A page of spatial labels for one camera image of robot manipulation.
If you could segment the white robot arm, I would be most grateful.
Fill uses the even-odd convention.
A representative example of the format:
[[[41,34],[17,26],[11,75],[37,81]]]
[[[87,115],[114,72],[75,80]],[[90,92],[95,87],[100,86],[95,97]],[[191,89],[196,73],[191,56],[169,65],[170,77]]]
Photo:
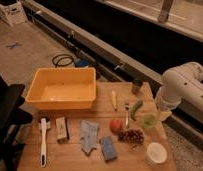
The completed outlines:
[[[162,74],[162,86],[155,96],[158,118],[165,121],[182,100],[203,112],[203,66],[198,62],[167,69]]]

